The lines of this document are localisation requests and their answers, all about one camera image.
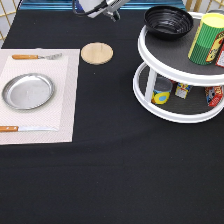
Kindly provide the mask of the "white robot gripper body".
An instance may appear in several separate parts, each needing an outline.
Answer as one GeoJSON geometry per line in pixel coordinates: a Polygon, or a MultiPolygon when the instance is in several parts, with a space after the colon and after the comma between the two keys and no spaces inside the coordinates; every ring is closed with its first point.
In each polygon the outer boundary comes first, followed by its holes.
{"type": "Polygon", "coordinates": [[[129,1],[130,0],[105,0],[106,6],[100,10],[100,13],[116,22],[120,19],[118,9],[129,1]]]}

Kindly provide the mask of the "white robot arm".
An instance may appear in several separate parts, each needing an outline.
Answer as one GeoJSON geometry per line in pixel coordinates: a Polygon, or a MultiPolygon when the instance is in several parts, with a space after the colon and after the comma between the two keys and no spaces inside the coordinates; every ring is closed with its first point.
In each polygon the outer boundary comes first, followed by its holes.
{"type": "Polygon", "coordinates": [[[130,0],[72,0],[73,13],[95,18],[103,14],[114,22],[120,19],[118,10],[130,0]]]}

